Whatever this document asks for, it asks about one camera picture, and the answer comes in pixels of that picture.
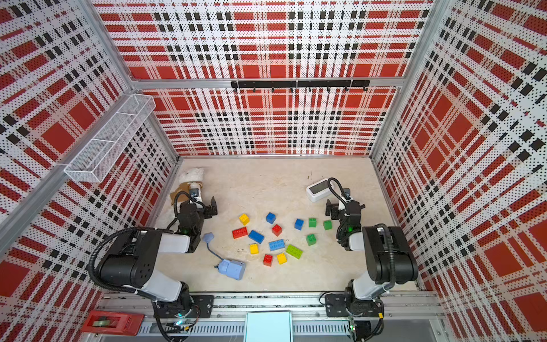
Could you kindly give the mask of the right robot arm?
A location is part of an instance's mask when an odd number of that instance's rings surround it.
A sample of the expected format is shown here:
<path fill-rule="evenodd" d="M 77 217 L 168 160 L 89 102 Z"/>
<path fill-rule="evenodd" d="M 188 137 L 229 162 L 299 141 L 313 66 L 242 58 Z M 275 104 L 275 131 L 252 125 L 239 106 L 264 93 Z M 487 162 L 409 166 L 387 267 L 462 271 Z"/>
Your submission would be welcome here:
<path fill-rule="evenodd" d="M 417 280 L 418 266 L 410 251 L 401 227 L 389 227 L 380 223 L 373 226 L 361 225 L 361 212 L 365 205 L 353 199 L 344 190 L 337 193 L 336 178 L 327 179 L 329 191 L 338 203 L 326 203 L 326 214 L 339 222 L 336 240 L 346 251 L 363 252 L 366 272 L 351 279 L 342 294 L 325 296 L 328 317 L 382 317 L 384 304 L 381 296 L 395 285 Z"/>

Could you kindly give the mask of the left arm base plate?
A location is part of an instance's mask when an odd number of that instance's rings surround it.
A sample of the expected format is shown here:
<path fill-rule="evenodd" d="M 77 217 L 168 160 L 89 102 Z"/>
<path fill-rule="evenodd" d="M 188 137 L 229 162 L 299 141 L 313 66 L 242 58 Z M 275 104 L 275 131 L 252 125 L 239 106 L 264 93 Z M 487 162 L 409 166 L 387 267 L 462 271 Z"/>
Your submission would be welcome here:
<path fill-rule="evenodd" d="M 212 295 L 182 295 L 175 302 L 155 302 L 152 308 L 160 319 L 208 319 L 215 297 Z"/>

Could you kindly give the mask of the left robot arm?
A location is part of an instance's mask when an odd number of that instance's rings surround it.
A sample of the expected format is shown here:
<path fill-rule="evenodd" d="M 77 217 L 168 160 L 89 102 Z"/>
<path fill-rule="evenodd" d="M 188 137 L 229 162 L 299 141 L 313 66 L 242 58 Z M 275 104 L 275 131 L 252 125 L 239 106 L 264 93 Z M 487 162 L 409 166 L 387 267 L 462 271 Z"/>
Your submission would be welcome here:
<path fill-rule="evenodd" d="M 173 200 L 174 219 L 165 229 L 130 227 L 103 239 L 91 253 L 88 274 L 103 289 L 136 294 L 152 302 L 157 319 L 206 319 L 214 298 L 192 295 L 187 283 L 155 266 L 160 254 L 191 254 L 201 241 L 206 219 L 218 214 L 213 199 L 201 201 L 199 190 L 180 191 Z"/>

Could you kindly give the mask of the light blue long lego brick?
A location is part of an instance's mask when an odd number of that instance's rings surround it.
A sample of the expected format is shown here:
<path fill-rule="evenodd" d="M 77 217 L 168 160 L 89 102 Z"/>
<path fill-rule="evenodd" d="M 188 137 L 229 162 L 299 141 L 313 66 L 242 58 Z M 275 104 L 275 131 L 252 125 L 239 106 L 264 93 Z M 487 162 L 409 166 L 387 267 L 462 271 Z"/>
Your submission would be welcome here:
<path fill-rule="evenodd" d="M 285 241 L 283 239 L 278 239 L 272 242 L 269 242 L 269 249 L 271 252 L 284 249 L 286 247 Z"/>

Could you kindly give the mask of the lime green long lego brick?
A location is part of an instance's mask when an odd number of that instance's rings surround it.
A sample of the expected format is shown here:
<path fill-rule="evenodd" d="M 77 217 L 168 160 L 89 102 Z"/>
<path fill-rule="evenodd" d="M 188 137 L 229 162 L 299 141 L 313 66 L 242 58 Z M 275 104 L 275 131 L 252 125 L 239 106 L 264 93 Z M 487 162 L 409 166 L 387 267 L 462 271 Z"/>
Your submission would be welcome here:
<path fill-rule="evenodd" d="M 286 253 L 296 259 L 300 259 L 303 255 L 303 251 L 293 245 L 288 245 L 286 247 Z"/>

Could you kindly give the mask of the green square lego brick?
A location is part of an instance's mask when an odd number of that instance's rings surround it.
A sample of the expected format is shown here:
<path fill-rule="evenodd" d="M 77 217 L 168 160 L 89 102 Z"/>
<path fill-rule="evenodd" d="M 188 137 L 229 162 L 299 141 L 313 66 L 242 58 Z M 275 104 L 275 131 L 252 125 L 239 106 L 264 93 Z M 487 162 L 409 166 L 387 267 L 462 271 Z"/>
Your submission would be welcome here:
<path fill-rule="evenodd" d="M 314 234 L 307 235 L 306 242 L 309 246 L 315 245 L 317 242 L 316 236 Z"/>

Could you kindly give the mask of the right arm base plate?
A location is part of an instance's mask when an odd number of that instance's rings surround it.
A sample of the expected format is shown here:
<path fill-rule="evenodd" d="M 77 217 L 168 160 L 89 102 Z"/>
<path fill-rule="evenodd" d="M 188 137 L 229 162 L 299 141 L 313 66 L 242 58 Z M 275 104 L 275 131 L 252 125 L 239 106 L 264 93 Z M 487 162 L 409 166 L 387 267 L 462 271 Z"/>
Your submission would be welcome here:
<path fill-rule="evenodd" d="M 384 314 L 384 306 L 380 300 L 360 300 L 349 294 L 332 293 L 326 294 L 324 299 L 328 317 L 381 317 Z"/>

